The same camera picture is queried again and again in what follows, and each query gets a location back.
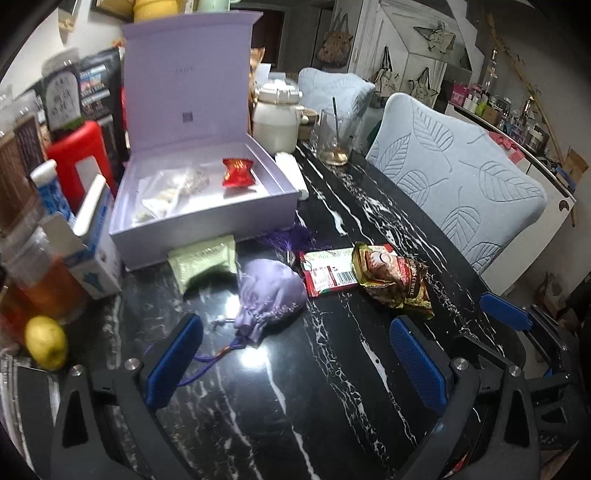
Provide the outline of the metal spoon in glass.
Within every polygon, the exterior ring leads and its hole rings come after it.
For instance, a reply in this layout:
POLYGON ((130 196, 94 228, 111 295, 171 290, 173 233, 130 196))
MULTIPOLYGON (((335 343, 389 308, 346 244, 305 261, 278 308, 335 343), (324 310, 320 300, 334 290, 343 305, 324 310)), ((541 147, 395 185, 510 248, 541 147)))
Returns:
POLYGON ((339 113, 337 102, 335 101, 335 97, 332 97, 332 114, 335 118, 335 147, 334 147, 334 155, 335 156, 342 156, 345 154, 345 150, 341 147, 341 139, 339 138, 339 113))

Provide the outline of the cream white kettle jar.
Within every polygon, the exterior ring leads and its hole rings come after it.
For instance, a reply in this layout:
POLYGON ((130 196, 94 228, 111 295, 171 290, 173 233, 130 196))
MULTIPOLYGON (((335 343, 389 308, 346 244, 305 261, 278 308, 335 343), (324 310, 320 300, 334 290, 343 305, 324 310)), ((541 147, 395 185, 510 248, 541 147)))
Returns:
POLYGON ((290 79, 269 80, 256 89, 252 137, 270 156, 291 154, 296 149, 301 97, 301 90, 290 79))

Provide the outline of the hanging brown bag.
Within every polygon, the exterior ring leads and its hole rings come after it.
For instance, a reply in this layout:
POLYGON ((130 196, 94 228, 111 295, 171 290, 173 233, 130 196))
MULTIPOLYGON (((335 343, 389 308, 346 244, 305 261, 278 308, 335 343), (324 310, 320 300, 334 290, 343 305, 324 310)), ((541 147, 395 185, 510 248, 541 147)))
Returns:
POLYGON ((339 12, 335 23, 325 33, 317 59, 322 65, 342 68, 349 62, 353 35, 349 32, 349 14, 339 12))

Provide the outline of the blue white carton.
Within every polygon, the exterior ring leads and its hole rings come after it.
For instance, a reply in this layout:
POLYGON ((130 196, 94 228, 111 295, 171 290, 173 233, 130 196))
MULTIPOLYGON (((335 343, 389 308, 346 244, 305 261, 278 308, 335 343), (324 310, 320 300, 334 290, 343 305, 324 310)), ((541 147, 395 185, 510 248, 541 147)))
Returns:
POLYGON ((121 290, 122 261, 108 232, 113 206, 106 179, 97 174, 73 225, 60 213, 40 223, 52 252, 94 300, 110 297, 121 290))

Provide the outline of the green tea packet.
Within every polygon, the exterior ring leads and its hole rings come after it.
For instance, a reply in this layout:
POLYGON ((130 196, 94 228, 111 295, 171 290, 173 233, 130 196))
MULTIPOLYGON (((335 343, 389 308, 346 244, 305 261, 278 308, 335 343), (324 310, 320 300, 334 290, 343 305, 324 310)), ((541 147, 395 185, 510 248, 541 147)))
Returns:
POLYGON ((184 295, 200 277, 211 272, 236 275, 235 237, 226 235, 193 243, 167 256, 179 292, 184 295))

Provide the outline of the clear drinking glass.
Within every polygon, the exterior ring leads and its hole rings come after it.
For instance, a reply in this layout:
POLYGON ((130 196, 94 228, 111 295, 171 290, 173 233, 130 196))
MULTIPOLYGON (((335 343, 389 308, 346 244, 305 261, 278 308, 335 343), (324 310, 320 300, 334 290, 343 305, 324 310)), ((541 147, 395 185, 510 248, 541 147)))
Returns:
POLYGON ((335 115, 334 110, 322 109, 318 126, 317 157, 331 166, 349 162, 362 118, 359 115, 335 115))

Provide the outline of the leaf-pattern chair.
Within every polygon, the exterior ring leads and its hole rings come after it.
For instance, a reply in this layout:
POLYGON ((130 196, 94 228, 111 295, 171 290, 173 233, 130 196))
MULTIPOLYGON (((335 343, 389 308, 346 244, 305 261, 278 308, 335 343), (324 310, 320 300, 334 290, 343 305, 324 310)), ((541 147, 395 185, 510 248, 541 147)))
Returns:
POLYGON ((335 101, 339 116, 345 118, 349 135, 355 136, 370 105, 375 85, 353 73, 329 73, 315 68, 301 69, 297 76, 301 105, 318 114, 332 113, 335 101))
POLYGON ((367 160, 410 197, 477 273, 544 212, 544 187, 489 132, 392 95, 367 160))

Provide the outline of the far leaf-pattern chair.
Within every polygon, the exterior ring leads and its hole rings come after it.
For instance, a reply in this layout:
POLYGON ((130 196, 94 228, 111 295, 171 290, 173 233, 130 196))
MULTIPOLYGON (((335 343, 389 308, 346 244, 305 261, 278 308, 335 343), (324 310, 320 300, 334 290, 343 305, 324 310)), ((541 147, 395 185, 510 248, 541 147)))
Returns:
POLYGON ((315 68, 301 69, 297 76, 301 105, 318 114, 332 113, 335 101, 339 116, 345 118, 349 135, 355 136, 370 105, 375 85, 353 73, 329 73, 315 68))

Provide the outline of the red white snack packet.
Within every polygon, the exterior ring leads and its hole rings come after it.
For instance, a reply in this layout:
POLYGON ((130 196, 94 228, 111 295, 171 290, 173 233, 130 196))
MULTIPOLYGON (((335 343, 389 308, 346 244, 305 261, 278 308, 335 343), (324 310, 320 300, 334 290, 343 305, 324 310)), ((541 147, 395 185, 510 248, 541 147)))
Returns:
POLYGON ((308 296, 346 290, 359 285, 353 269, 353 247, 300 253, 308 296))

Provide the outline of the black printed package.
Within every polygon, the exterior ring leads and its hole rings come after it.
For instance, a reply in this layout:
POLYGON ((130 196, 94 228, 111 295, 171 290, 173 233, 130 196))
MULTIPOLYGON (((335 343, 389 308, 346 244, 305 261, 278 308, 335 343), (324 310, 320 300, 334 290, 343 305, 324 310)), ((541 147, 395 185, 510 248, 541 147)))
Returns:
POLYGON ((121 58, 118 47, 84 57, 78 63, 84 116, 99 124, 113 162, 128 160, 122 106, 121 58))

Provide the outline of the lavender gift box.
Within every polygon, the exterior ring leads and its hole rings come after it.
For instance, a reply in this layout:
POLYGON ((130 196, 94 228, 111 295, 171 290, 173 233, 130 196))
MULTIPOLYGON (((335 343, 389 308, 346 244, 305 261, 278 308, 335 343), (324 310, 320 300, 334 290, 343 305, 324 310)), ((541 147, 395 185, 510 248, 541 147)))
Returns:
POLYGON ((294 224, 300 193, 247 132, 250 43, 260 16, 231 10, 123 26, 131 155, 109 234, 128 270, 163 262, 195 242, 245 240, 294 224), (252 160, 256 184, 222 186, 224 158, 252 160), (136 223, 142 180, 185 167, 204 171, 209 185, 169 217, 136 223))

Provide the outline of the clear plastic snack packet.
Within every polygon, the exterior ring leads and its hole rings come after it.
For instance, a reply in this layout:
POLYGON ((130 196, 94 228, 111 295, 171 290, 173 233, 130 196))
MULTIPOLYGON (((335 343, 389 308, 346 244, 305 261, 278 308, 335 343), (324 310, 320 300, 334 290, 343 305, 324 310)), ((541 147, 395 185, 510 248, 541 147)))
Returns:
POLYGON ((186 199, 209 185, 207 174, 192 167, 165 169, 143 179, 136 197, 134 220, 144 223, 172 215, 186 199))

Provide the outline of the yellow lemon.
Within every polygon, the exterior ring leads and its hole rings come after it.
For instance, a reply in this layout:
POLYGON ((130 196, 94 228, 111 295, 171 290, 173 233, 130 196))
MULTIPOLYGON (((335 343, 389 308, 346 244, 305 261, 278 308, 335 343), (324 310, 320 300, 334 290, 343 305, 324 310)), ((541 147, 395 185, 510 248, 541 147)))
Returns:
POLYGON ((25 327, 25 346, 35 362, 48 371, 60 370, 68 355, 68 342, 57 321, 46 316, 31 318, 25 327))

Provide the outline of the blue white bottle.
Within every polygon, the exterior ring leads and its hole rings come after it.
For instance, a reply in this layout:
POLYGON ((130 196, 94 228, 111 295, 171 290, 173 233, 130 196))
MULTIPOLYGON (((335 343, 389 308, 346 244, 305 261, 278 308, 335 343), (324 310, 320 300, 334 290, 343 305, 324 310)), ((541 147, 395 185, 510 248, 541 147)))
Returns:
POLYGON ((75 217, 61 189, 56 161, 47 160, 41 163, 31 172, 30 178, 47 213, 49 215, 59 213, 67 222, 72 223, 75 217))

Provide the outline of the purple satin pouch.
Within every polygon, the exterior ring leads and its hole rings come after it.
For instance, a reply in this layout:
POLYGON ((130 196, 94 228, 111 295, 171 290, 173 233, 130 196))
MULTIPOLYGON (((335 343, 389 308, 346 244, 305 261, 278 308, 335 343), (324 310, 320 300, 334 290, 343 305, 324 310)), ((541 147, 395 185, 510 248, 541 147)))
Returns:
MULTIPOLYGON (((235 317, 216 321, 219 325, 231 324, 235 328, 235 339, 213 355, 196 355, 194 359, 204 367, 181 380, 179 386, 186 386, 200 379, 228 353, 259 344, 266 328, 294 316, 307 304, 307 287, 294 270, 294 264, 297 252, 315 246, 310 229, 295 224, 288 230, 274 230, 260 235, 256 240, 282 252, 286 258, 283 261, 257 258, 240 266, 236 254, 238 273, 234 276, 238 284, 238 313, 235 317)), ((208 274, 232 275, 223 272, 208 274)), ((206 275, 198 278, 190 288, 206 275)))

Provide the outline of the amber liquid jar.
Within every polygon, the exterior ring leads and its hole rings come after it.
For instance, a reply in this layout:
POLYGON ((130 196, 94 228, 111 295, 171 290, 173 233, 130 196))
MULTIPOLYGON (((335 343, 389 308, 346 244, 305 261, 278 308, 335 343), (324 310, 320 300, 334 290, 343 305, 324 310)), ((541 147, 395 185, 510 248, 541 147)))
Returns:
POLYGON ((89 296, 56 256, 38 228, 15 253, 2 261, 7 279, 1 288, 1 328, 18 344, 25 343, 26 324, 47 316, 62 324, 76 320, 89 296))

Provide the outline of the yellow pot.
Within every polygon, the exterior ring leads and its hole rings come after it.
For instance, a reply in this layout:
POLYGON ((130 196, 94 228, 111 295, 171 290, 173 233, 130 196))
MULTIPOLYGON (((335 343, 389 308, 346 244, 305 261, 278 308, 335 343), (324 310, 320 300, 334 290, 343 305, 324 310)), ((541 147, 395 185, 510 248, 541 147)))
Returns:
POLYGON ((135 23, 176 16, 179 6, 176 0, 136 0, 133 7, 135 23))

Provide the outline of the red box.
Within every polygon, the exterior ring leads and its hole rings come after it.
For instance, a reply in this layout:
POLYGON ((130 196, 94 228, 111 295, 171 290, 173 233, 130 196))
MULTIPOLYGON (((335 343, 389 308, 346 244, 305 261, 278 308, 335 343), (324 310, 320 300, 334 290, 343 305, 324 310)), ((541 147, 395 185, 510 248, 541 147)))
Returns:
POLYGON ((73 213, 79 210, 97 174, 105 178, 116 195, 117 186, 97 122, 86 121, 70 135, 51 143, 47 156, 56 161, 57 177, 73 213))

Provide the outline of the white rolled towel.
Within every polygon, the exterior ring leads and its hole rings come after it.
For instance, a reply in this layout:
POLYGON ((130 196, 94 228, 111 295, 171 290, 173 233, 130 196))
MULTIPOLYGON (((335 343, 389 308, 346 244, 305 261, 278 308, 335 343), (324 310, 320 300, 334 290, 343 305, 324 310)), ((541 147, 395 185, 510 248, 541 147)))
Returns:
POLYGON ((283 172, 283 175, 290 181, 290 184, 300 193, 300 200, 308 200, 308 196, 310 196, 308 186, 304 181, 304 176, 301 174, 301 169, 294 155, 286 152, 277 152, 274 155, 274 161, 276 161, 276 165, 283 172))

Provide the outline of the bright red candy packet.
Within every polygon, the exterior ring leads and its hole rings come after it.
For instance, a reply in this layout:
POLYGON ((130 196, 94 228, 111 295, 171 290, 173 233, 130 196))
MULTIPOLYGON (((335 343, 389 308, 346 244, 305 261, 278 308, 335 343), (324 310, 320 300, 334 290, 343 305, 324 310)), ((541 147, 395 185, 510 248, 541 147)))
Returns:
POLYGON ((252 175, 252 160, 224 158, 222 164, 225 167, 222 186, 225 188, 246 188, 256 184, 252 175))

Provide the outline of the near leaf-pattern chair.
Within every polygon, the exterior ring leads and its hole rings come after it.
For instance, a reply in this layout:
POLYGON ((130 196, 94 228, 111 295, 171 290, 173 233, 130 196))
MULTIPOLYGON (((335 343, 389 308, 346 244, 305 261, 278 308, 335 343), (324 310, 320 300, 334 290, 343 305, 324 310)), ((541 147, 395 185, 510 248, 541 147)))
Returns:
POLYGON ((544 187, 489 132, 392 95, 367 160, 410 197, 477 273, 544 212, 544 187))

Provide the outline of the gold red packet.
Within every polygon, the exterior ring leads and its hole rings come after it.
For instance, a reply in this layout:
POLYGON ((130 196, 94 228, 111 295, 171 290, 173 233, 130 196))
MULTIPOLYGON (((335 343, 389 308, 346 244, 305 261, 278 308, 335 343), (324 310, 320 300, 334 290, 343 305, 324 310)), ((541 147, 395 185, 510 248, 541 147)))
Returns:
POLYGON ((427 266, 400 256, 390 245, 356 243, 352 252, 356 281, 380 303, 394 310, 434 316, 428 290, 427 266))

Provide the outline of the dark labelled jar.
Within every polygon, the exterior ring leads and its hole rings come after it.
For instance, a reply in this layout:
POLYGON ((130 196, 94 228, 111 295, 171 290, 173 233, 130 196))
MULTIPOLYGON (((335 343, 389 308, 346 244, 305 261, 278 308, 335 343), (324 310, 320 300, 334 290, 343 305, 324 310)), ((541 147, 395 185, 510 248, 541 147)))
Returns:
POLYGON ((67 137, 84 124, 79 60, 79 50, 73 47, 42 65, 42 101, 51 142, 67 137))

